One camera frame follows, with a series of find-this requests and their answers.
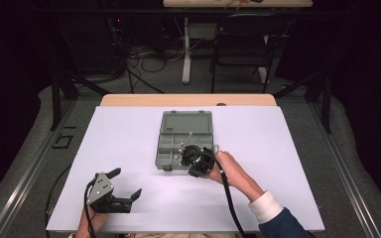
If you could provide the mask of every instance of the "black cable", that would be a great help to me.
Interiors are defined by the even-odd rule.
[[[139,74],[139,76],[141,76],[141,71],[138,70],[135,66],[133,66],[133,68],[136,69],[136,70],[137,70],[137,73]],[[131,89],[128,91],[128,93],[135,93],[135,92],[134,92],[134,89],[135,89],[135,86],[137,85],[139,79],[136,79],[135,82],[133,83],[133,82],[132,82],[131,73],[128,73],[128,79],[129,79],[129,85],[130,85],[130,87],[131,87]]]
[[[105,77],[105,78],[101,78],[101,79],[90,79],[90,78],[87,78],[87,80],[92,82],[92,83],[94,83],[94,84],[100,84],[100,83],[116,80],[117,78],[122,77],[124,74],[125,74],[125,70],[123,70],[123,71],[115,71],[110,76]]]
[[[165,58],[162,58],[162,60],[163,60],[163,65],[162,65],[159,69],[148,70],[148,69],[146,69],[146,68],[144,67],[144,59],[142,59],[142,61],[141,61],[141,68],[142,68],[144,71],[146,71],[146,72],[159,72],[159,71],[163,70],[163,69],[166,67],[166,62],[167,62],[167,60],[166,60]]]
[[[48,226],[48,223],[49,223],[49,216],[48,216],[48,210],[49,210],[49,206],[51,204],[51,199],[52,199],[52,194],[54,193],[54,190],[55,190],[55,187],[57,186],[58,184],[58,181],[61,179],[61,177],[70,169],[72,165],[68,166],[66,169],[64,169],[61,174],[57,177],[57,179],[55,180],[54,184],[52,185],[52,188],[51,188],[51,191],[49,192],[49,195],[48,195],[48,200],[46,201],[46,209],[45,209],[45,230],[46,230],[46,227]],[[48,230],[46,230],[46,237],[50,238],[51,235],[49,233]]]
[[[240,235],[244,238],[245,234],[244,234],[242,226],[240,225],[239,219],[237,218],[236,211],[234,210],[233,199],[231,198],[230,187],[228,185],[227,175],[225,174],[225,171],[222,169],[222,166],[219,163],[218,159],[215,156],[211,155],[210,153],[196,153],[196,154],[202,155],[202,156],[208,156],[214,159],[215,163],[218,165],[219,171],[221,173],[222,184],[224,186],[225,196],[227,197],[228,209],[230,210],[231,216],[233,217],[234,224],[236,224],[237,229],[240,232]]]
[[[181,45],[178,45],[176,47],[176,51],[173,53],[173,55],[169,56],[169,57],[166,57],[166,60],[178,60],[182,56],[182,54],[184,53],[183,51],[180,51],[181,47],[182,47]]]
[[[128,63],[128,64],[130,64],[131,66],[133,66],[133,67],[137,67],[138,66],[138,64],[139,64],[139,59],[132,59],[132,58],[128,58],[129,60],[136,60],[137,62],[134,64],[134,63],[132,63],[131,61],[129,61],[129,60],[126,60],[126,62]]]
[[[95,232],[94,232],[94,227],[92,227],[92,221],[91,218],[89,217],[89,212],[88,212],[88,205],[86,204],[87,198],[88,198],[88,191],[94,184],[95,179],[93,179],[85,188],[85,193],[84,193],[84,211],[85,211],[85,217],[88,222],[88,233],[91,236],[91,238],[96,238]]]
[[[131,70],[129,70],[129,68],[126,68],[126,70],[127,70],[130,74],[134,75],[138,80],[142,81],[145,85],[147,85],[147,86],[153,88],[154,90],[156,90],[156,91],[158,91],[158,92],[160,92],[160,93],[164,93],[164,91],[162,91],[162,90],[160,90],[159,88],[157,88],[157,87],[151,85],[151,84],[148,83],[146,80],[144,80],[142,77],[140,77],[140,76],[138,76],[137,74],[133,73]]]

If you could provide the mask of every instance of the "chair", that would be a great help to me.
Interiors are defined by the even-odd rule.
[[[266,67],[262,93],[265,93],[275,48],[285,30],[286,21],[277,15],[231,14],[216,26],[210,65],[211,93],[214,92],[217,66]]]

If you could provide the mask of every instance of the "table leg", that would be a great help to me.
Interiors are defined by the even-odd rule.
[[[191,82],[191,49],[190,49],[190,23],[189,18],[185,18],[185,61],[182,83]]]
[[[264,36],[265,45],[268,44],[268,36]],[[265,67],[258,67],[259,76],[261,77],[261,82],[264,83],[267,78],[267,69]]]

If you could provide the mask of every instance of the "white sleeve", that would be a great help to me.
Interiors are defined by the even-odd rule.
[[[270,221],[284,209],[274,194],[268,190],[258,199],[249,203],[249,207],[255,214],[259,224]]]

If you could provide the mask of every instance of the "gray plastic box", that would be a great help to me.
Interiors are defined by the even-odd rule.
[[[212,116],[209,111],[167,111],[163,113],[157,148],[159,170],[187,170],[181,166],[182,145],[213,150]]]

